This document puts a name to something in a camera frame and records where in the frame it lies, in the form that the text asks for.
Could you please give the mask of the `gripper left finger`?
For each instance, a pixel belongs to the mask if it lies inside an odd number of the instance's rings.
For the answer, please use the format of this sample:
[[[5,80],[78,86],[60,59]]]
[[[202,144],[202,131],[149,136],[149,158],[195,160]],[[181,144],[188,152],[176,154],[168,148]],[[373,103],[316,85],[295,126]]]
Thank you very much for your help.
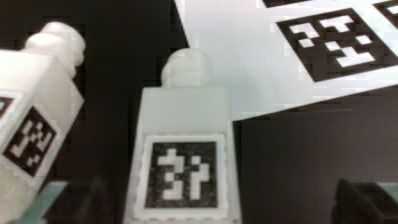
[[[16,224],[112,224],[106,185],[53,181],[16,219]]]

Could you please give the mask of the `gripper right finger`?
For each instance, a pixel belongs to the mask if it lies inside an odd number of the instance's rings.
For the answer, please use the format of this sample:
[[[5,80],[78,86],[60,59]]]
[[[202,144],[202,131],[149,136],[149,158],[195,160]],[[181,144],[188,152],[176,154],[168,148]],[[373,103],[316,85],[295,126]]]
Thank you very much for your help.
[[[398,224],[398,183],[339,180],[332,224]]]

